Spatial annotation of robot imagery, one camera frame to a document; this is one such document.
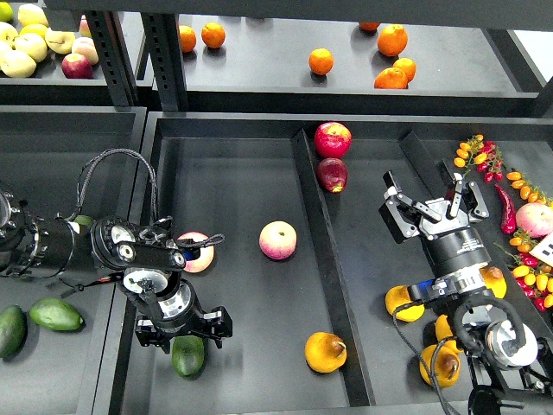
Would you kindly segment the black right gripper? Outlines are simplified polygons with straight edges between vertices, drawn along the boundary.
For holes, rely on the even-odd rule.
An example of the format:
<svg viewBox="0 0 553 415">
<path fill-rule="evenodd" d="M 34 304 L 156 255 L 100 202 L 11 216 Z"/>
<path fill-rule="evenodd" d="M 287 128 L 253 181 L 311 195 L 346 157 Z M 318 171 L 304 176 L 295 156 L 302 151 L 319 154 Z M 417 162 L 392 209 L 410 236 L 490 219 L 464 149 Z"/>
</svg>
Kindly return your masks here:
<svg viewBox="0 0 553 415">
<path fill-rule="evenodd" d="M 434 274 L 480 269 L 491 261 L 474 228 L 489 217 L 480 188 L 474 181 L 465 181 L 444 160 L 439 162 L 439 174 L 448 190 L 445 197 L 416 201 L 404 194 L 392 171 L 386 171 L 385 202 L 378 211 L 396 243 L 420 239 Z"/>
</svg>

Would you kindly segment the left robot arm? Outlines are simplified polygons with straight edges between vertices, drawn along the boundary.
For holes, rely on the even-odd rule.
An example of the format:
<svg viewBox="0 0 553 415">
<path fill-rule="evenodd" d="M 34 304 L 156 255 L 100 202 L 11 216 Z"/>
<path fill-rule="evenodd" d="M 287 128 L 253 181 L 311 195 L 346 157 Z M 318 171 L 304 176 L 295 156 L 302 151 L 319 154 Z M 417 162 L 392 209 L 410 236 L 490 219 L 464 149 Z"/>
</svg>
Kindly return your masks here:
<svg viewBox="0 0 553 415">
<path fill-rule="evenodd" d="M 225 237 L 216 233 L 204 240 L 174 239 L 171 217 L 157 214 L 156 172 L 150 164 L 145 166 L 151 186 L 148 224 L 118 217 L 78 223 L 94 170 L 117 153 L 105 150 L 85 164 L 77 181 L 76 206 L 67 217 L 41 218 L 8 185 L 1 186 L 2 276 L 53 279 L 70 293 L 115 282 L 142 314 L 135 324 L 142 346 L 168 351 L 172 338 L 197 335 L 220 347 L 232 336 L 232 319 L 222 306 L 203 310 L 183 272 L 202 249 L 222 243 Z"/>
</svg>

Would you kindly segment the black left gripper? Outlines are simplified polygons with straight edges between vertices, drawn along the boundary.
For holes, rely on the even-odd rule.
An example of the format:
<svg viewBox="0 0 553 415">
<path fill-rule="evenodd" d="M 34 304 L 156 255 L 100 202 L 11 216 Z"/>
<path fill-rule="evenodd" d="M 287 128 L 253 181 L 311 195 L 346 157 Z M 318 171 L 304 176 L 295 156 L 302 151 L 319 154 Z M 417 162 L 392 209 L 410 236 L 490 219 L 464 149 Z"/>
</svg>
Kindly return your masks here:
<svg viewBox="0 0 553 415">
<path fill-rule="evenodd" d="M 155 292 L 154 285 L 151 281 L 140 283 L 139 286 L 143 289 L 143 292 L 140 293 L 139 296 L 146 304 L 146 310 L 143 311 L 140 316 L 146 316 L 147 318 L 153 320 L 155 325 L 160 323 L 163 331 L 165 331 L 168 327 L 168 321 L 177 320 L 178 325 L 183 324 L 184 318 L 181 315 L 188 311 L 188 307 L 194 306 L 197 303 L 200 306 L 200 301 L 196 295 L 194 287 L 183 278 L 179 279 L 178 282 L 171 286 L 166 294 L 162 292 Z M 207 312 L 200 306 L 197 313 L 207 316 L 207 314 L 211 313 L 214 309 Z M 222 349 L 224 342 L 223 338 L 213 338 L 212 341 L 217 349 Z M 164 354 L 170 354 L 170 341 L 156 342 L 154 346 L 161 349 Z"/>
</svg>

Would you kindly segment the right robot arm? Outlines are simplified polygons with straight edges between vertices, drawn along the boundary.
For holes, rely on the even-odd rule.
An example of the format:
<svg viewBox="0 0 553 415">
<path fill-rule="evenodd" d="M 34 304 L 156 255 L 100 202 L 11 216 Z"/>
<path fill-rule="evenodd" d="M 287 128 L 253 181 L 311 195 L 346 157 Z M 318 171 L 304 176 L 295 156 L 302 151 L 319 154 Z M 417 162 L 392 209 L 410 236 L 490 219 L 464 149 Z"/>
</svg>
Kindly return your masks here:
<svg viewBox="0 0 553 415">
<path fill-rule="evenodd" d="M 442 198 L 409 198 L 392 172 L 383 175 L 387 188 L 379 212 L 397 243 L 419 238 L 433 277 L 402 287 L 403 299 L 388 308 L 392 317 L 422 306 L 444 315 L 451 332 L 430 353 L 416 352 L 439 397 L 442 410 L 456 410 L 443 397 L 436 366 L 449 341 L 467 358 L 472 392 L 471 414 L 550 414 L 552 351 L 516 309 L 486 287 L 483 269 L 491 258 L 474 223 L 489 212 L 476 182 L 466 181 L 445 164 L 441 176 L 448 192 Z"/>
</svg>

